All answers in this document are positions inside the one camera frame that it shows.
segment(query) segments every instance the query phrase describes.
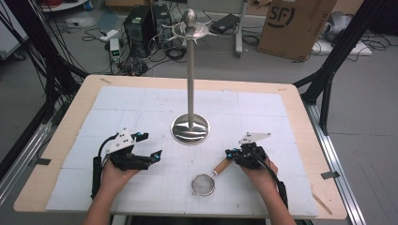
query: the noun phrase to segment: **concrete floor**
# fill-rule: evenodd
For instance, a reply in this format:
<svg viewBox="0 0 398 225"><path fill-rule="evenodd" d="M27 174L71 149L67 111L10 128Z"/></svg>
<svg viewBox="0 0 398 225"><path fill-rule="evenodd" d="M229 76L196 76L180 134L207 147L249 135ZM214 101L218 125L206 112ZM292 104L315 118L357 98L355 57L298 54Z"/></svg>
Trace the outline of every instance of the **concrete floor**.
<svg viewBox="0 0 398 225"><path fill-rule="evenodd" d="M73 14L73 9L57 14ZM105 12L99 7L90 12L96 19ZM126 12L114 11L119 20ZM261 26L264 18L247 18L244 26ZM99 41L83 42L84 30L63 34L70 52L92 73L109 65L108 53ZM389 37L398 44L397 37ZM261 83L294 83L317 71L325 56L312 56L304 63L256 51L244 44L244 53L236 58L234 37L205 37L195 47L195 78ZM398 71L397 47L373 51L357 62L346 60L333 82L329 135L340 158L367 224L396 224L398 221ZM156 63L147 61L151 67ZM143 76L185 78L186 64L167 62ZM44 102L44 92L29 59L0 63L0 159L8 152ZM76 224L81 214L25 214L13 210L24 182L33 168L28 167L0 208L0 224ZM314 224L350 224L349 220L313 220Z"/></svg>

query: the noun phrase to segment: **hand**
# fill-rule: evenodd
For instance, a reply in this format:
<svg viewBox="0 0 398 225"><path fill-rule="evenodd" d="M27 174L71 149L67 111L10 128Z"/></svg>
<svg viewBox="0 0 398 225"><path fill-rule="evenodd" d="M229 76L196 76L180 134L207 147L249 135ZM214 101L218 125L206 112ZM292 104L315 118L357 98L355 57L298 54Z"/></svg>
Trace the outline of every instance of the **hand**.
<svg viewBox="0 0 398 225"><path fill-rule="evenodd" d="M275 174L278 173L278 167L271 160L269 160L268 157L265 163L267 163L267 165L275 172ZM271 174L267 169L261 168L259 170L251 170L245 167L240 167L240 168L249 176L254 187L257 190L261 190L264 188L276 189L275 181L273 180Z"/></svg>
<svg viewBox="0 0 398 225"><path fill-rule="evenodd" d="M100 183L99 190L117 195L117 193L119 193L129 180L138 172L138 170L126 170L123 172L115 167L114 163L109 159L103 167L102 181Z"/></svg>

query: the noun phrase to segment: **metal pole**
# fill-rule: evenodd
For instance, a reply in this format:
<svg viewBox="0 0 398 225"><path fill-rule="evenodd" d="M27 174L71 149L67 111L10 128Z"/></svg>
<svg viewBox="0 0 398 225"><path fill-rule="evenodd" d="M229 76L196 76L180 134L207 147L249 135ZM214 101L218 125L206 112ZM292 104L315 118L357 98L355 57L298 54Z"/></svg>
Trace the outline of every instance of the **metal pole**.
<svg viewBox="0 0 398 225"><path fill-rule="evenodd" d="M193 128L193 40L187 40L188 45L188 125Z"/></svg>

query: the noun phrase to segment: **power strip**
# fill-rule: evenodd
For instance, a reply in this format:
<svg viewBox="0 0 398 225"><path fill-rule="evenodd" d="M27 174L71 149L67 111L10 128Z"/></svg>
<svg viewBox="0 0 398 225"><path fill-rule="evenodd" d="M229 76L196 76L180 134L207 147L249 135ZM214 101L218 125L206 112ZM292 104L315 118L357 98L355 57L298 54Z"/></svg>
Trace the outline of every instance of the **power strip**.
<svg viewBox="0 0 398 225"><path fill-rule="evenodd" d="M106 33L106 36L102 36L99 39L107 41L110 38L112 38L115 34L117 34L117 31L116 30L111 30L110 32Z"/></svg>

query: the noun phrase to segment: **table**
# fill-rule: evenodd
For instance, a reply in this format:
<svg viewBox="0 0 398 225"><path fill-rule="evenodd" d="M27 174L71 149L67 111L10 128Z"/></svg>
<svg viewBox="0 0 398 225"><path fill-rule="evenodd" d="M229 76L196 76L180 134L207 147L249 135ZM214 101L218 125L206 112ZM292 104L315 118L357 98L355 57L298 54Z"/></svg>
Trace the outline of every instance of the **table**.
<svg viewBox="0 0 398 225"><path fill-rule="evenodd" d="M91 75L71 103L69 110L48 144L42 157L51 159L48 166L37 165L14 204L20 212L46 212L57 176L73 146L75 137L91 110L102 86L132 86L186 89L186 80ZM304 169L308 175L319 216L344 219L346 211L332 179L324 180L321 173L329 171L313 127L302 105L299 92L292 84L260 82L195 81L196 90L233 90L238 92L273 93L281 95L295 135Z"/></svg>

